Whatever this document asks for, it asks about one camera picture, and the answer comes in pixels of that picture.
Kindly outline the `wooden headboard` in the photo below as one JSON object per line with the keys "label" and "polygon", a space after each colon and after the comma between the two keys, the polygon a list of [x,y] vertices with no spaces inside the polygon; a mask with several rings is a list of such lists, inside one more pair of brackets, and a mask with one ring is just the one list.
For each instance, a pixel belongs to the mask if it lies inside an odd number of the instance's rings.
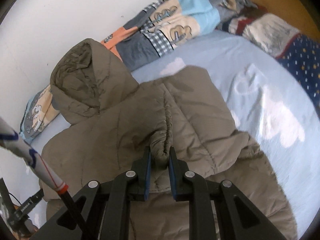
{"label": "wooden headboard", "polygon": [[303,34],[319,41],[319,30],[306,7],[300,0],[252,0],[265,7],[292,26],[298,28]]}

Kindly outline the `olive quilted hooded jacket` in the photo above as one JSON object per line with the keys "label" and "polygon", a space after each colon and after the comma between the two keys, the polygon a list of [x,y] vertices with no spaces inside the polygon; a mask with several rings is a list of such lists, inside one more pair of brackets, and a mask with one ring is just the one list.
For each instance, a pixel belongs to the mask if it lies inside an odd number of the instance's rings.
{"label": "olive quilted hooded jacket", "polygon": [[138,83],[120,59],[90,38],[71,48],[50,77],[54,105],[70,127],[42,157],[76,194],[113,180],[151,150],[150,198],[131,206],[130,239],[188,239],[189,205],[174,201],[169,150],[210,181],[230,180],[287,238],[297,223],[259,144],[237,129],[208,72],[188,66]]}

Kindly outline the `light blue cloud bedsheet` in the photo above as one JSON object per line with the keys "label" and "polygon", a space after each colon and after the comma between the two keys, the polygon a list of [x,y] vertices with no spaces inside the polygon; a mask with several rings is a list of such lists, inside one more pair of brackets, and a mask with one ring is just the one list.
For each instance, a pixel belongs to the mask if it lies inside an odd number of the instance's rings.
{"label": "light blue cloud bedsheet", "polygon": [[205,69],[238,130],[267,156],[302,237],[319,210],[319,118],[294,77],[243,38],[216,31],[131,75],[138,83],[172,76],[185,67]]}

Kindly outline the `patchwork rolled quilt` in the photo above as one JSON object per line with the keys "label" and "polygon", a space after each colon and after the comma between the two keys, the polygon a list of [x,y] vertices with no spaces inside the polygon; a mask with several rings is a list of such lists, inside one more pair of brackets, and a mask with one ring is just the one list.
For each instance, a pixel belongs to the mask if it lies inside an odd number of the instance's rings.
{"label": "patchwork rolled quilt", "polygon": [[158,0],[101,44],[134,71],[255,6],[250,0]]}

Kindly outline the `red striped garment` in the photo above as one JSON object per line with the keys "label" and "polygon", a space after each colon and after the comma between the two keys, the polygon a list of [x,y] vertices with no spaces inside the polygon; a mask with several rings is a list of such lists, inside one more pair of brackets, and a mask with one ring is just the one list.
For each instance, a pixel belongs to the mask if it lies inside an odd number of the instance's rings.
{"label": "red striped garment", "polygon": [[258,6],[257,8],[244,7],[237,15],[226,22],[220,23],[216,29],[233,35],[242,36],[244,29],[248,25],[264,16],[267,12],[267,9],[261,6]]}

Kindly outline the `grey white folded cloth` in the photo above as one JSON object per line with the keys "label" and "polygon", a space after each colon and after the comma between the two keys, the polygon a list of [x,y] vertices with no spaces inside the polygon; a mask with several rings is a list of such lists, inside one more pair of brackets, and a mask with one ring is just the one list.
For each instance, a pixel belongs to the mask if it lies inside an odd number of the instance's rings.
{"label": "grey white folded cloth", "polygon": [[298,34],[299,29],[270,13],[246,25],[242,33],[243,37],[274,58],[279,57]]}

